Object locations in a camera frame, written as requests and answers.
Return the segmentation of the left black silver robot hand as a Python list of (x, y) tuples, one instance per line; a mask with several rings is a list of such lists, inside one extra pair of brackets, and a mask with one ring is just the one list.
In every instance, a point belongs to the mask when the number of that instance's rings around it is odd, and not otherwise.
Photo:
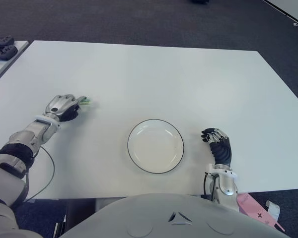
[(59, 122), (74, 120), (78, 116), (78, 100), (72, 95), (57, 95), (46, 106), (44, 115)]

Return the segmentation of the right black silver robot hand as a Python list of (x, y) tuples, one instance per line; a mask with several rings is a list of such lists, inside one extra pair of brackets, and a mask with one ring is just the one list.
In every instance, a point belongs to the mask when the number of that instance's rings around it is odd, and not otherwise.
[(209, 144), (215, 164), (230, 167), (232, 151), (229, 137), (219, 128), (207, 128), (201, 133), (202, 141)]

